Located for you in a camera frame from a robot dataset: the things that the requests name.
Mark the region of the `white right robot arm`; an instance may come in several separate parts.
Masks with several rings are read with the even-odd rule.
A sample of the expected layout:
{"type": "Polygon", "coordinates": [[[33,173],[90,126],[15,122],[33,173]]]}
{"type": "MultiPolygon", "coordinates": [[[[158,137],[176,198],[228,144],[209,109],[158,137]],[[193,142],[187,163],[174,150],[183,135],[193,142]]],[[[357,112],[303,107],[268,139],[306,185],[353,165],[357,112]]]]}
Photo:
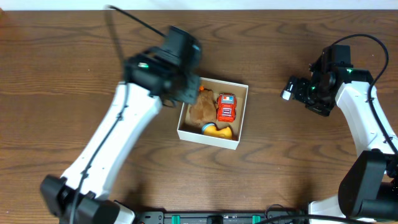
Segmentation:
{"type": "Polygon", "coordinates": [[[311,79],[290,77],[281,97],[297,100],[322,116],[338,107],[358,158],[337,195],[309,204],[310,221],[325,222],[327,217],[396,221],[397,135],[381,109],[370,72],[353,67],[311,71],[311,79]]]}

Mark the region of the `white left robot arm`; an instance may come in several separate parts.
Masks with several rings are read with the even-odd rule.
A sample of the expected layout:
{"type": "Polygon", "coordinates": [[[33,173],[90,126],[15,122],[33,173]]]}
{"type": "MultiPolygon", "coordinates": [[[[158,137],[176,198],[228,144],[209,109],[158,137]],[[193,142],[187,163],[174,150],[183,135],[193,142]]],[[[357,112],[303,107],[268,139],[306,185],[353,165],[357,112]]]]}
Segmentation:
{"type": "Polygon", "coordinates": [[[60,223],[133,223],[136,214],[109,200],[116,177],[164,100],[194,103],[201,55],[148,51],[124,61],[111,106],[89,143],[60,177],[46,176],[40,193],[60,223]]]}

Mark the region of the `red toy truck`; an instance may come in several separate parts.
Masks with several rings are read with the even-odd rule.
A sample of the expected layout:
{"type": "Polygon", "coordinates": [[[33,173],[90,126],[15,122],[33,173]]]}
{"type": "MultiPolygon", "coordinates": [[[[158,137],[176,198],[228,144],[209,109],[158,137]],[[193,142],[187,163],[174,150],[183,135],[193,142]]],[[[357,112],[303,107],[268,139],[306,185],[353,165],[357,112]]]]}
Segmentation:
{"type": "Polygon", "coordinates": [[[232,123],[236,119],[236,96],[234,94],[222,93],[217,99],[217,120],[232,123]]]}

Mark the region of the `brown plush bear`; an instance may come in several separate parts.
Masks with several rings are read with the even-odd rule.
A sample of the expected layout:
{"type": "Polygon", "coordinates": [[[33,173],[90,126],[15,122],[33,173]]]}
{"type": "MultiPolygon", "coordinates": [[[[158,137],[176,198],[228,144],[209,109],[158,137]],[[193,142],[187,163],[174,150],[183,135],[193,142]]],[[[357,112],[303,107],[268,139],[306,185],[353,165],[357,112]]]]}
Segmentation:
{"type": "Polygon", "coordinates": [[[203,126],[206,123],[216,121],[216,104],[213,98],[213,91],[200,86],[198,98],[189,109],[190,122],[195,126],[203,126]]]}

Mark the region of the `orange duck toy blue cap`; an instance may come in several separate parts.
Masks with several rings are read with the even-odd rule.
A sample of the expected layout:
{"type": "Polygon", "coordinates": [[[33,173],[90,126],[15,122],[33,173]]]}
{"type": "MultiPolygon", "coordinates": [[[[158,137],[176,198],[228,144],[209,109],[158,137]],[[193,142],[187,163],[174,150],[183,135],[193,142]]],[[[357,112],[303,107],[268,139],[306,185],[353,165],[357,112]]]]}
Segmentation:
{"type": "Polygon", "coordinates": [[[201,133],[214,138],[233,139],[233,132],[230,127],[218,129],[215,123],[205,124],[201,129],[201,133]]]}

